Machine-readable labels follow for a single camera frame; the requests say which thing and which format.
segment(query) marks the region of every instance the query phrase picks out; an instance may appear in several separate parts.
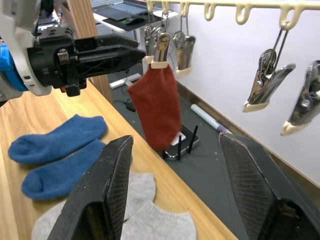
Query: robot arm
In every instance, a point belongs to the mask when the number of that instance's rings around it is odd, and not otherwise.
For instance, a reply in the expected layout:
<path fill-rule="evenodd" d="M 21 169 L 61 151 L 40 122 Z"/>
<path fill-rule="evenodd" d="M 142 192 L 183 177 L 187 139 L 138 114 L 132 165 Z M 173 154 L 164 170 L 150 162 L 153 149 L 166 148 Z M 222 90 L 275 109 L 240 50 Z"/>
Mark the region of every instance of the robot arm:
<path fill-rule="evenodd" d="M 52 87 L 77 96 L 86 78 L 125 71 L 145 56 L 137 41 L 119 35 L 75 40 L 67 27 L 49 27 L 35 37 L 40 4 L 0 0 L 0 102 L 24 91 L 48 95 Z"/>

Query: wooden table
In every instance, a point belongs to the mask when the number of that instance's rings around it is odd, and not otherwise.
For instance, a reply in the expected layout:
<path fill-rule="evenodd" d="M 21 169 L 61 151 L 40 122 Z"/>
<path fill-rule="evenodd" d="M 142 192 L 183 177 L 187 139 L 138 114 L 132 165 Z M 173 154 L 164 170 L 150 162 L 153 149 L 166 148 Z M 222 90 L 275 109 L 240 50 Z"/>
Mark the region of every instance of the wooden table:
<path fill-rule="evenodd" d="M 190 212 L 198 239 L 236 239 L 232 232 L 192 192 L 126 122 L 112 105 L 88 82 L 81 95 L 67 97 L 60 90 L 48 96 L 26 92 L 0 108 L 0 239 L 28 240 L 36 220 L 62 199 L 32 201 L 21 192 L 21 184 L 33 167 L 19 165 L 8 157 L 12 141 L 25 134 L 52 131 L 74 114 L 85 117 L 103 116 L 108 126 L 102 141 L 133 135 L 131 170 L 153 173 L 156 182 L 155 204 L 170 212 Z"/>

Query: hanger rack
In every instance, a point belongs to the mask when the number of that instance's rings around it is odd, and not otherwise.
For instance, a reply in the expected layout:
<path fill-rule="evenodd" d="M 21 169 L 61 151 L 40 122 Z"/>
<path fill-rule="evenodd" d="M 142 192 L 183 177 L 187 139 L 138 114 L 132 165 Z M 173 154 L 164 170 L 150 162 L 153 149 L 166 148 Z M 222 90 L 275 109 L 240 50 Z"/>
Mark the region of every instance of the hanger rack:
<path fill-rule="evenodd" d="M 297 24 L 299 17 L 304 10 L 320 10 L 320 2 L 311 0 L 147 0 L 147 8 L 150 13 L 154 8 L 153 2 L 162 3 L 162 9 L 165 15 L 169 12 L 169 4 L 180 4 L 180 13 L 182 17 L 188 15 L 190 5 L 204 5 L 204 17 L 207 21 L 211 21 L 214 18 L 217 6 L 236 7 L 235 20 L 240 25 L 243 25 L 248 21 L 251 9 L 281 9 L 279 25 L 283 30 L 292 29 Z M 287 20 L 288 13 L 291 10 L 293 10 L 292 19 Z"/>

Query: metal clip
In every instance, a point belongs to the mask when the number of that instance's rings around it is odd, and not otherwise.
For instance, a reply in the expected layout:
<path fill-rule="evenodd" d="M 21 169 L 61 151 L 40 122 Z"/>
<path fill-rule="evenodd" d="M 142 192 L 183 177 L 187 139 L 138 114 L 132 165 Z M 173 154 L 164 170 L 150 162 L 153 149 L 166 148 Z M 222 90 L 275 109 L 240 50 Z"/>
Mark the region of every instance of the metal clip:
<path fill-rule="evenodd" d="M 168 66 L 169 63 L 167 61 L 167 54 L 170 40 L 170 34 L 166 32 L 162 32 L 157 36 L 151 68 L 165 69 Z"/>
<path fill-rule="evenodd" d="M 276 48 L 282 32 L 283 30 L 281 29 L 273 49 L 267 49 L 259 58 L 259 66 L 253 81 L 251 93 L 243 106 L 244 113 L 254 112 L 266 108 L 270 103 L 272 94 L 277 90 L 286 76 L 296 68 L 295 64 L 288 64 L 279 70 L 276 70 L 281 52 L 288 36 L 288 31 L 286 31 L 281 43 L 279 54 L 277 56 Z"/>
<path fill-rule="evenodd" d="M 192 53 L 196 43 L 196 37 L 189 35 L 188 16 L 186 17 L 186 35 L 182 30 L 182 18 L 180 17 L 180 31 L 174 33 L 173 42 L 175 46 L 178 77 L 184 76 L 191 72 Z"/>
<path fill-rule="evenodd" d="M 156 28 L 152 24 L 146 24 L 143 27 L 145 43 L 145 62 L 151 64 L 155 53 L 155 32 Z"/>
<path fill-rule="evenodd" d="M 282 127 L 281 135 L 287 136 L 301 131 L 320 113 L 320 60 L 307 69 L 304 85 L 292 114 Z"/>

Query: blue sock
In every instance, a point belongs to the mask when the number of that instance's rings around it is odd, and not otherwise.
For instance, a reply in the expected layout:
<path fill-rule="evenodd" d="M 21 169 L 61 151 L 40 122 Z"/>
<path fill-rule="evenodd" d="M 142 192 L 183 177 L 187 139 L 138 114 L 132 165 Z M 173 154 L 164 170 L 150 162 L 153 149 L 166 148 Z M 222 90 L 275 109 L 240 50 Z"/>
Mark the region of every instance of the blue sock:
<path fill-rule="evenodd" d="M 69 195 L 77 181 L 98 159 L 104 146 L 96 139 L 66 159 L 32 170 L 23 180 L 22 192 L 33 200 Z"/>
<path fill-rule="evenodd" d="M 82 148 L 106 131 L 102 116 L 74 115 L 47 134 L 23 135 L 15 140 L 8 151 L 9 157 L 21 164 L 43 164 L 61 159 Z"/>

